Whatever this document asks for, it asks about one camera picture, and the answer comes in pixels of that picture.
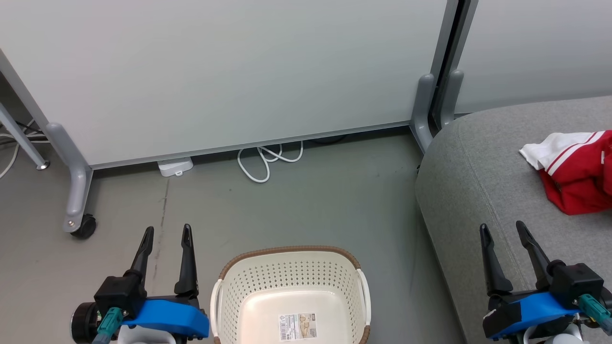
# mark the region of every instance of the barcode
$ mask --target barcode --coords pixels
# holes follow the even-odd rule
[[[280,340],[287,340],[287,324],[280,323]]]

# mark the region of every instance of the product label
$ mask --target product label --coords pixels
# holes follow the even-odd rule
[[[314,313],[279,315],[278,329],[281,342],[316,338],[316,315]]]

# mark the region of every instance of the white power adapter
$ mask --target white power adapter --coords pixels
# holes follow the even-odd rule
[[[183,175],[183,172],[191,170],[193,168],[193,162],[190,157],[161,160],[157,162],[159,166],[159,172],[164,177]]]

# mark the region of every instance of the gray sofa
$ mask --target gray sofa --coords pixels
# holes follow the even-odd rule
[[[467,342],[487,343],[487,295],[479,225],[486,223],[514,290],[535,288],[529,255],[515,222],[522,220],[548,257],[586,263],[612,289],[612,211],[568,216],[550,203],[536,171],[518,150],[553,132],[612,129],[612,97],[532,103],[463,116],[427,149],[416,193]],[[609,343],[599,329],[586,340]]]

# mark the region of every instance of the basket handle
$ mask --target basket handle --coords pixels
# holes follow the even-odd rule
[[[361,269],[357,269],[359,274],[359,280],[361,281],[361,292],[364,295],[365,301],[365,325],[369,326],[372,319],[372,303],[370,300],[370,287],[368,287],[368,280],[365,279],[364,272]]]
[[[212,330],[212,335],[214,337],[218,337],[219,333],[217,330],[217,313],[218,313],[218,309],[217,309],[217,300],[219,297],[219,292],[221,290],[221,282],[223,282],[222,279],[218,280],[217,283],[215,283],[215,286],[212,289],[212,295],[211,295],[211,308],[210,308],[210,312],[211,312],[211,330]]]

